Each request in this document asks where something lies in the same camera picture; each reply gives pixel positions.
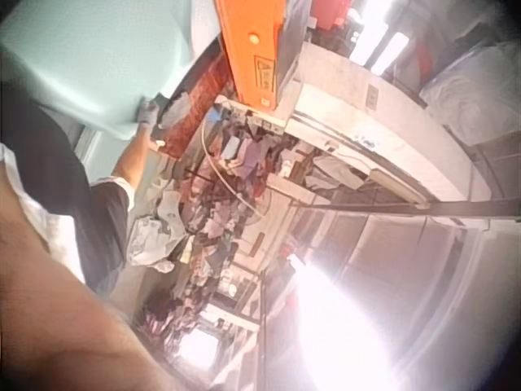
hand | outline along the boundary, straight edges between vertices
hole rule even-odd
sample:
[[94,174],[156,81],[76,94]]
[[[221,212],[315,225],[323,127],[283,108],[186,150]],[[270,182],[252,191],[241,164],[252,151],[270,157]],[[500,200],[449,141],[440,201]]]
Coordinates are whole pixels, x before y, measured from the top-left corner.
[[156,102],[153,101],[144,101],[141,103],[141,107],[138,112],[138,123],[148,125],[150,127],[154,126],[157,122],[157,116],[160,112],[160,107]]

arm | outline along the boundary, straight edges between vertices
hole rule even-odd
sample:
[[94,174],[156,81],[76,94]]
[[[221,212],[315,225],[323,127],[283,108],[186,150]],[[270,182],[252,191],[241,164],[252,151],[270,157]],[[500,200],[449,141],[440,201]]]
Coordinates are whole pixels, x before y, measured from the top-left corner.
[[130,329],[50,258],[3,163],[0,238],[2,376],[22,389],[172,389]]
[[151,147],[155,149],[150,136],[152,128],[157,122],[158,112],[159,107],[153,102],[144,103],[141,106],[138,114],[139,125],[136,137],[124,150],[112,171],[112,175],[123,178],[134,190],[138,189],[141,182],[148,150]]
[[151,145],[150,134],[151,127],[140,124],[136,137],[123,151],[112,171],[112,175],[123,178],[134,190],[138,189],[143,176],[148,149]]

red object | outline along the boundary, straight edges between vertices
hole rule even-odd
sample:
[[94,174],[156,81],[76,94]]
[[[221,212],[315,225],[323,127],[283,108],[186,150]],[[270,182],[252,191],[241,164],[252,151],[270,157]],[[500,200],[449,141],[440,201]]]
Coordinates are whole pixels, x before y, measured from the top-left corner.
[[418,68],[420,70],[420,82],[423,84],[429,78],[434,67],[431,52],[423,42],[416,43],[416,53],[418,55]]
[[344,24],[352,0],[313,0],[311,16],[317,19],[317,27],[331,30],[334,25]]
[[208,70],[190,92],[192,106],[188,115],[167,129],[164,137],[166,145],[161,149],[162,152],[174,158],[181,157],[215,98],[229,80],[231,75],[228,60],[221,53],[210,63]]

metal rod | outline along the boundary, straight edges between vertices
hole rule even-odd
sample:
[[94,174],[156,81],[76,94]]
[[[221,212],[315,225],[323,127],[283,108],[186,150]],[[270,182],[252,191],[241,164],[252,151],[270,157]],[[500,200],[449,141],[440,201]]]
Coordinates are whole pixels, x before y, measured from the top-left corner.
[[266,391],[266,284],[265,271],[260,274],[260,329],[258,334],[259,359],[257,361],[256,391]]
[[346,213],[386,214],[394,216],[433,216],[477,219],[521,219],[521,199],[490,200],[480,202],[456,201],[430,204],[418,209],[411,204],[381,205],[301,205],[302,209],[334,210]]

white cable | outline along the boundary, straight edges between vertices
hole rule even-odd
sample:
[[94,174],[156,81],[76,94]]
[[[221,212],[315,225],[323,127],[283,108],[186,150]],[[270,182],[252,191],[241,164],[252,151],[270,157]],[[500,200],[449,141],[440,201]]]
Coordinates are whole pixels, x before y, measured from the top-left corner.
[[206,155],[206,157],[208,158],[208,162],[210,163],[210,166],[212,167],[213,171],[215,171],[215,174],[217,174],[217,176],[219,177],[219,179],[221,180],[221,182],[223,182],[225,184],[225,186],[228,188],[229,191],[231,191],[231,193],[237,198],[237,200],[241,201],[243,204],[245,204],[249,209],[251,209],[253,211],[253,213],[255,213],[256,215],[260,216],[261,218],[263,218],[265,215],[262,214],[261,212],[259,212],[257,209],[255,209],[253,206],[251,206],[246,200],[243,199],[243,197],[237,193],[237,191],[234,190],[234,188],[232,186],[230,186],[230,184],[224,179],[224,177],[221,175],[221,173],[219,172],[219,169],[215,166],[215,164],[213,163],[213,160],[212,160],[212,157],[210,156],[210,154],[208,153],[208,149],[206,147],[206,138],[204,137],[205,136],[205,128],[206,128],[206,117],[203,119],[203,124],[202,124],[203,128],[201,129],[201,143],[203,144],[203,150],[204,150],[204,154]]

